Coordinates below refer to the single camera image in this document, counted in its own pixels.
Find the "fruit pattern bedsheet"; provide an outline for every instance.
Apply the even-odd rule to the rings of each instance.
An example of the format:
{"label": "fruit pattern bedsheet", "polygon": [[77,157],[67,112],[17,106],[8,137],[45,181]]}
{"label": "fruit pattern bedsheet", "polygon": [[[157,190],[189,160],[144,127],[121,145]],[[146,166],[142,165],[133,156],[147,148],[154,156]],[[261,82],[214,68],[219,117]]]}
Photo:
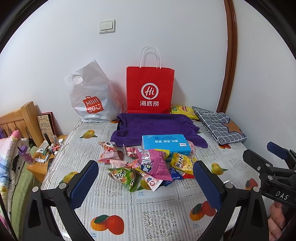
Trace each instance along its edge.
{"label": "fruit pattern bedsheet", "polygon": [[[208,148],[195,147],[196,156],[211,170],[218,164],[223,170],[219,177],[237,188],[260,185],[259,175],[243,162],[246,150],[242,143],[218,145],[201,122],[199,135]],[[79,172],[89,160],[98,160],[103,153],[99,141],[110,141],[117,123],[84,123],[79,121],[68,135],[56,155],[41,189],[58,186],[71,172]],[[195,179],[175,180],[155,192],[142,189],[130,193],[120,182],[108,176],[109,164],[99,163],[99,174],[89,190],[82,206],[75,210],[81,222],[94,240],[194,240],[206,229],[215,213]],[[53,214],[65,240],[71,240],[56,208]],[[235,224],[239,207],[228,224]]]}

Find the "green blanket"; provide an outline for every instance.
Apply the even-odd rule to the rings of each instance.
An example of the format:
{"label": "green blanket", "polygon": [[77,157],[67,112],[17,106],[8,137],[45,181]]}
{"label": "green blanket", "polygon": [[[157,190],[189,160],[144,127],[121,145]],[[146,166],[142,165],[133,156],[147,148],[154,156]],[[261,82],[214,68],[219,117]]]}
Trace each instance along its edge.
{"label": "green blanket", "polygon": [[11,207],[11,225],[19,241],[22,240],[24,217],[31,190],[34,186],[41,186],[40,182],[27,170],[27,165],[25,163],[22,168]]}

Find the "pink snack package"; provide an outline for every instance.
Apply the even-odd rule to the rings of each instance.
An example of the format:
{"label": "pink snack package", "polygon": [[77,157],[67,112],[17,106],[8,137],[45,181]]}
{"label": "pink snack package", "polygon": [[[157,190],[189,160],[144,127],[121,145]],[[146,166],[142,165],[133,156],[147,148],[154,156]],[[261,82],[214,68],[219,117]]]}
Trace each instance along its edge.
{"label": "pink snack package", "polygon": [[139,172],[139,174],[144,178],[144,180],[148,183],[149,187],[151,188],[152,191],[155,191],[162,183],[163,180],[154,178],[153,176]]}
{"label": "pink snack package", "polygon": [[132,169],[135,169],[136,167],[140,168],[140,164],[139,164],[139,162],[138,162],[138,159],[136,159],[136,160],[134,160],[134,161],[128,163],[127,166],[132,167]]}
{"label": "pink snack package", "polygon": [[112,164],[112,168],[120,168],[120,167],[126,166],[126,161],[122,161],[122,160],[110,159],[110,163]]}
{"label": "pink snack package", "polygon": [[191,148],[191,152],[189,154],[190,157],[194,157],[195,156],[195,147],[194,147],[194,144],[191,142],[191,141],[187,141],[190,148]]}
{"label": "pink snack package", "polygon": [[138,148],[136,148],[136,152],[139,158],[139,169],[157,179],[172,181],[172,176],[163,159],[164,152],[154,149],[143,150]]}
{"label": "pink snack package", "polygon": [[138,157],[135,147],[125,147],[124,150],[128,157]]}
{"label": "pink snack package", "polygon": [[98,162],[110,163],[110,159],[120,160],[114,142],[99,142],[99,145],[104,148],[104,153],[101,155],[101,158],[98,160]]}

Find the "book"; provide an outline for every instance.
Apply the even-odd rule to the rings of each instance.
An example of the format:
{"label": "book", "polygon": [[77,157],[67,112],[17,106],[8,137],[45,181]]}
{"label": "book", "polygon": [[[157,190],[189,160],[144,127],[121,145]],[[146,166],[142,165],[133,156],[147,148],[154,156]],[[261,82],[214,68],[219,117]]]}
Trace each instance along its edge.
{"label": "book", "polygon": [[46,133],[50,138],[50,140],[52,141],[52,137],[56,135],[54,122],[53,122],[53,113],[52,112],[41,113],[39,116],[37,116],[37,120],[39,123],[41,133],[43,135],[43,138],[45,139],[44,133]]}

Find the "wooden bed headboard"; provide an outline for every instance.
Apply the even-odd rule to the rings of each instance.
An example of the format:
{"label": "wooden bed headboard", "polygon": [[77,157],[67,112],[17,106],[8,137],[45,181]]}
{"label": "wooden bed headboard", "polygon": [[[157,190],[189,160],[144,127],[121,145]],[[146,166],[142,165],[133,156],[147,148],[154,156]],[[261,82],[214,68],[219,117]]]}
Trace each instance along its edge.
{"label": "wooden bed headboard", "polygon": [[20,130],[23,138],[32,138],[39,147],[44,141],[37,121],[37,111],[33,101],[23,105],[20,109],[0,116],[0,127],[8,137],[15,130]]}

